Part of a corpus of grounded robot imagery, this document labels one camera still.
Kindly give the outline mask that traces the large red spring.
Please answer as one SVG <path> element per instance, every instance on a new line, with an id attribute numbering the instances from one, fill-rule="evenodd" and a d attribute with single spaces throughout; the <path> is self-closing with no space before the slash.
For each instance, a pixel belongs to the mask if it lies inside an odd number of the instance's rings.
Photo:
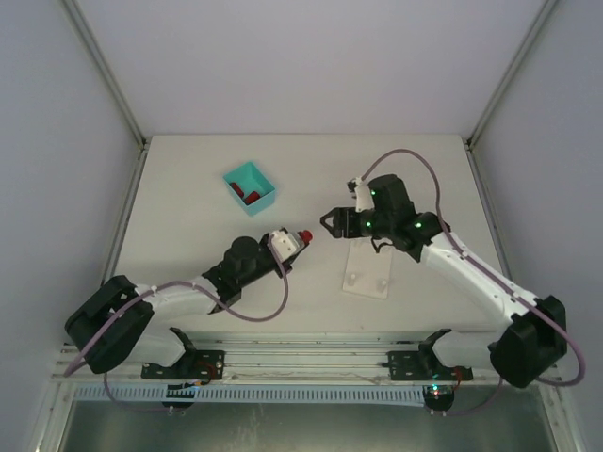
<path id="1" fill-rule="evenodd" d="M 309 230 L 299 232 L 299 236 L 305 246 L 309 245 L 313 240 L 313 235 Z"/>

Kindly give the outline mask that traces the long red spring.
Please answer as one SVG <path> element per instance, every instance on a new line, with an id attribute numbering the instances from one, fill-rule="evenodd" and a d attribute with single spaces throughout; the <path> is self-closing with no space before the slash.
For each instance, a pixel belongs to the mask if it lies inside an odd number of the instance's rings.
<path id="1" fill-rule="evenodd" d="M 256 202 L 259 198 L 260 194 L 257 191 L 253 191 L 244 199 L 244 203 L 246 205 L 251 205 L 252 203 Z"/>

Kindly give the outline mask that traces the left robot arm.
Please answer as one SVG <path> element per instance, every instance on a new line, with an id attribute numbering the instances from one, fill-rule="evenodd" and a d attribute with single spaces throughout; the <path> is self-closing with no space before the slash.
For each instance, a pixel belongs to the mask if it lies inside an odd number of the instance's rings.
<path id="1" fill-rule="evenodd" d="M 169 323 L 178 317 L 227 313 L 250 323 L 271 321 L 285 309 L 288 288 L 269 315 L 244 315 L 234 306 L 244 288 L 270 273 L 286 283 L 294 261 L 312 239 L 307 230 L 290 232 L 286 228 L 259 240 L 240 236 L 220 262 L 188 281 L 144 285 L 134 284 L 124 275 L 110 278 L 65 323 L 65 331 L 78 349 L 65 376 L 84 366 L 94 374 L 105 374 L 129 357 L 177 369 L 193 353 L 186 334 Z"/>

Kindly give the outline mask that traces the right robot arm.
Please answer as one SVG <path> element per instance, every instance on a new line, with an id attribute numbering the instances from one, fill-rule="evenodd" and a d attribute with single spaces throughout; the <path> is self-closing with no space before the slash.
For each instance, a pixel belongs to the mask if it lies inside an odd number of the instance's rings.
<path id="1" fill-rule="evenodd" d="M 516 388 L 541 377 L 567 352 L 562 303 L 538 298 L 501 276 L 472 253 L 433 212 L 419 213 L 394 174 L 349 183 L 356 204 L 335 207 L 320 219 L 334 238 L 370 240 L 374 251 L 389 246 L 437 271 L 493 319 L 493 332 L 444 328 L 419 345 L 425 365 L 496 371 Z"/>

